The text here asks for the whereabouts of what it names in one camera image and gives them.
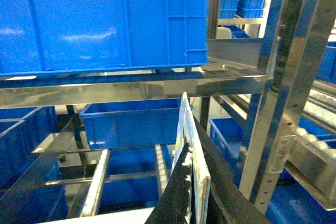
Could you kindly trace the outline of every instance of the blue plastic crate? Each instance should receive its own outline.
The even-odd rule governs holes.
[[[244,31],[233,31],[232,32],[232,39],[246,39],[251,38],[246,32]]]
[[[0,120],[24,120],[22,130],[26,154],[30,154],[57,128],[55,107],[0,109]]]
[[[239,0],[238,6],[245,9],[262,9],[265,0]]]
[[[327,131],[319,128],[318,126],[312,124],[311,122],[303,118],[301,118],[299,122],[299,127],[304,128],[310,134],[315,135],[319,140],[328,140],[336,138],[335,136],[329,134]]]
[[[179,99],[88,104],[84,119],[91,149],[174,143]]]
[[[336,82],[336,41],[328,43],[317,73],[317,78]]]
[[[207,63],[207,0],[0,0],[0,6],[0,77]]]
[[[242,18],[260,18],[263,11],[264,9],[245,9],[238,6],[236,13]]]
[[[266,217],[273,224],[334,224],[336,211],[327,211],[299,184],[277,186]]]
[[[232,118],[210,119],[210,138],[228,160],[233,169],[236,168],[243,129]]]
[[[237,9],[239,0],[220,0],[219,9]]]
[[[237,9],[224,9],[219,10],[219,18],[234,18],[236,15]]]

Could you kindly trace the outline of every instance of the metal shelf rail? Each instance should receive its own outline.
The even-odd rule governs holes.
[[[305,8],[307,3],[313,8]],[[216,43],[213,39],[218,24],[218,5],[219,0],[209,2],[210,43]],[[268,38],[272,41],[272,49],[267,54],[260,53],[256,59],[258,63],[247,69],[228,67],[222,71],[210,69],[205,73],[6,80],[0,83],[0,108],[179,98],[186,91],[191,97],[202,97],[200,123],[206,129],[210,96],[253,94],[244,125],[246,141],[239,153],[238,162],[242,168],[234,179],[240,181],[239,190],[242,195],[264,214],[279,174],[285,166],[304,104],[318,71],[319,65],[312,62],[322,59],[336,18],[336,9],[329,6],[330,0],[283,0],[281,18],[276,22],[274,33]],[[75,127],[71,120],[31,168],[0,199],[0,208],[6,209],[0,213],[2,223],[10,223],[36,187],[51,186],[54,183],[45,184],[43,175],[48,166],[58,159],[58,155],[64,152],[68,141],[76,132]],[[201,130],[198,133],[203,136],[205,134]],[[226,166],[223,168],[220,163],[223,158],[219,158],[219,154],[213,150],[213,143],[205,136],[201,142],[206,150],[205,157],[211,176],[220,178],[213,179],[216,185],[213,184],[209,204],[224,206],[227,210],[221,209],[221,212],[231,215],[237,223],[268,223],[260,213],[254,212],[255,208],[236,191],[231,179],[226,177],[229,177],[229,169]],[[92,178],[84,178],[83,184],[90,181],[96,183],[97,179],[100,185],[104,177],[104,162],[101,166],[102,170]],[[55,182],[55,185],[73,182]],[[94,198],[99,195],[99,188],[101,187],[97,186],[92,193]],[[222,199],[220,203],[216,200],[218,192]],[[239,202],[236,209],[230,207],[232,200]],[[242,215],[243,211],[253,214]],[[246,220],[245,216],[252,216],[252,219]]]

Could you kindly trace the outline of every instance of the metal frame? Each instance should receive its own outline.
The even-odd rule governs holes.
[[[312,9],[306,7],[309,1],[314,3],[309,5],[313,6]],[[318,99],[316,94],[311,94],[309,97],[312,86],[324,94],[336,97],[334,86],[314,82],[318,64],[311,64],[316,59],[318,59],[316,62],[322,59],[329,32],[336,18],[336,10],[329,8],[329,1],[284,0],[281,19],[276,33],[273,34],[274,43],[270,55],[265,57],[259,54],[261,40],[249,40],[252,42],[240,40],[242,42],[231,45],[232,56],[234,50],[240,50],[239,44],[245,45],[246,48],[255,48],[256,57],[251,62],[246,63],[243,58],[239,61],[237,57],[232,57],[232,65],[240,69],[226,68],[219,71],[216,69],[218,65],[211,65],[210,67],[214,69],[209,70],[207,66],[204,73],[168,72],[77,78],[66,76],[47,80],[1,81],[0,96],[4,99],[0,100],[0,108],[180,98],[186,91],[191,97],[202,97],[200,123],[203,129],[206,129],[210,97],[214,96],[215,100],[244,127],[244,143],[240,149],[237,165],[241,173],[238,172],[234,180],[240,182],[239,189],[242,194],[259,211],[265,213],[278,176],[285,166],[301,114],[311,121],[318,122],[329,132],[335,133],[335,125],[328,125],[328,120],[305,108],[308,99],[310,102],[308,107],[317,106],[334,111],[334,104],[330,100],[325,102],[323,99]],[[220,58],[225,45],[228,45],[227,41],[214,39],[218,24],[218,6],[219,0],[210,0],[208,19],[210,60]],[[302,28],[301,20],[305,20],[308,26]],[[264,63],[268,60],[268,69],[265,65],[260,67],[258,61],[262,57]],[[272,70],[272,62],[275,62],[275,70]],[[254,95],[249,106],[246,105],[246,100],[239,97],[221,97],[236,94]],[[93,177],[44,183],[43,178],[50,165],[58,159],[59,153],[64,153],[71,137],[79,133],[79,120],[74,118],[75,114],[71,107],[69,113],[72,119],[66,128],[0,199],[0,208],[6,209],[0,213],[2,223],[10,223],[34,189],[41,186],[81,184],[82,190],[76,197],[80,202],[91,183],[81,216],[92,216],[97,213],[104,181],[157,176],[157,172],[153,171],[106,178],[106,160],[110,152],[103,151]],[[78,147],[82,148],[80,138],[77,140]],[[87,151],[81,149],[74,152],[85,154]],[[157,151],[156,160],[159,163],[160,148]],[[164,182],[160,172],[158,179]],[[74,217],[78,209],[77,204],[71,209],[68,217]]]

